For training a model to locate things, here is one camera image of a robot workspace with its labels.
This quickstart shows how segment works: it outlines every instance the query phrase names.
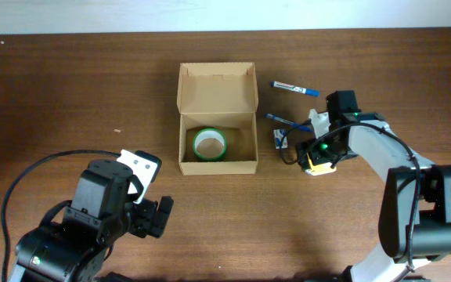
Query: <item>yellow object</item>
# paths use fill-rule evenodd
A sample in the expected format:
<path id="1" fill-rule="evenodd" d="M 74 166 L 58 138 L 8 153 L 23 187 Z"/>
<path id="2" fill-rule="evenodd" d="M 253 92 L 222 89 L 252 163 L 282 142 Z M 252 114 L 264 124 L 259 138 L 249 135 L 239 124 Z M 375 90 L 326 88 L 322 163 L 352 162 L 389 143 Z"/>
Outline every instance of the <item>yellow object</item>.
<path id="1" fill-rule="evenodd" d="M 327 173 L 335 172 L 337 170 L 337 168 L 331 168 L 332 163 L 330 163 L 330 162 L 327 162 L 324 164 L 313 165 L 309 155 L 307 156 L 307 158 L 309 160 L 309 169 L 306 169 L 305 173 L 307 173 L 309 175 L 313 175 L 313 176 L 324 175 Z"/>

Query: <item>small card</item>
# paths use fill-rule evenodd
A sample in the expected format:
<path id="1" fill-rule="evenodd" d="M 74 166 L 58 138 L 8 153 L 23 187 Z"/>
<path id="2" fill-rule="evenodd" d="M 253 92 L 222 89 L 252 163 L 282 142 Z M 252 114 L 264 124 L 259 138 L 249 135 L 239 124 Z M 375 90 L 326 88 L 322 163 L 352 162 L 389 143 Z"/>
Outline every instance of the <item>small card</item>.
<path id="1" fill-rule="evenodd" d="M 274 143 L 276 144 L 276 149 L 288 148 L 288 140 L 286 137 L 283 140 L 283 144 L 281 144 L 281 139 L 283 138 L 283 136 L 285 136 L 285 134 L 287 134 L 287 131 L 285 129 L 276 129 L 274 131 Z"/>

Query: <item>tabletop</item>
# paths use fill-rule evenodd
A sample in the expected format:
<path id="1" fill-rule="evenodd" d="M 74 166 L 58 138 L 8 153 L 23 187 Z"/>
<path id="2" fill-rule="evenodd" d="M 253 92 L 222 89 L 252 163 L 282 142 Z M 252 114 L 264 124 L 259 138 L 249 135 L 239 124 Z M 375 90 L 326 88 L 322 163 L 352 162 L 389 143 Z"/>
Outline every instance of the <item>tabletop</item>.
<path id="1" fill-rule="evenodd" d="M 179 64 L 188 62 L 255 63 L 256 174 L 180 172 L 176 95 Z M 270 81 L 321 96 L 272 89 Z M 340 273 L 378 242 L 384 184 L 359 157 L 316 177 L 285 165 L 272 135 L 285 127 L 263 115 L 304 121 L 310 109 L 325 110 L 326 95 L 348 89 L 415 151 L 451 165 L 451 28 L 1 35 L 0 209 L 14 178 L 48 154 L 145 150 L 163 161 L 146 196 L 172 196 L 171 218 L 160 239 L 119 239 L 100 275 L 269 280 Z M 96 158 L 103 157 L 63 157 L 21 181 L 8 206 L 12 250 L 49 208 L 74 196 Z M 3 250 L 0 223 L 0 273 Z M 451 255 L 418 273 L 451 281 Z"/>

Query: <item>roll of tape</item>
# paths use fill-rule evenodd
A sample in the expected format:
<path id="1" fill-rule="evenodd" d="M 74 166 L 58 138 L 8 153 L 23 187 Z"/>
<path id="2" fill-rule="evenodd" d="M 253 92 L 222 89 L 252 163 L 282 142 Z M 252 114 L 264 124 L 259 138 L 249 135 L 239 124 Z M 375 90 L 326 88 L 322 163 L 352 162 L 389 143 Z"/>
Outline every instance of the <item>roll of tape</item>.
<path id="1" fill-rule="evenodd" d="M 203 161 L 220 161 L 227 151 L 227 139 L 219 130 L 206 128 L 194 136 L 193 149 L 196 156 Z"/>

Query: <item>blue marker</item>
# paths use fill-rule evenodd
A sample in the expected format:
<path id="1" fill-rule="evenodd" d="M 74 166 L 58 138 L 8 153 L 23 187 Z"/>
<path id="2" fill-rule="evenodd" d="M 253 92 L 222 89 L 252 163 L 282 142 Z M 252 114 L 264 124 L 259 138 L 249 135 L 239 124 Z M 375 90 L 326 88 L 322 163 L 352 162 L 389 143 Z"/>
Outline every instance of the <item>blue marker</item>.
<path id="1" fill-rule="evenodd" d="M 295 85 L 289 85 L 289 84 L 278 82 L 278 81 L 271 82 L 271 86 L 279 88 L 279 89 L 285 89 L 285 90 L 290 90 L 290 91 L 293 91 L 293 92 L 299 92 L 299 93 L 306 94 L 306 95 L 309 95 L 309 96 L 314 96 L 314 97 L 318 97 L 319 96 L 319 91 L 318 90 L 305 89 L 305 88 L 302 88 L 302 87 L 298 87 L 298 86 L 295 86 Z"/>
<path id="2" fill-rule="evenodd" d="M 275 116 L 274 114 L 264 114 L 264 117 L 270 118 L 270 119 L 272 119 L 272 120 L 274 120 L 274 121 L 283 122 L 284 124 L 291 125 L 291 126 L 293 126 L 293 127 L 299 125 L 298 123 L 294 123 L 293 121 L 287 121 L 287 120 L 284 119 L 284 118 L 277 117 L 277 116 Z M 307 127 L 305 127 L 305 126 L 301 126 L 301 127 L 297 128 L 297 129 L 298 129 L 298 130 L 305 131 L 305 132 L 312 132 L 312 130 L 311 130 L 310 128 L 307 128 Z"/>

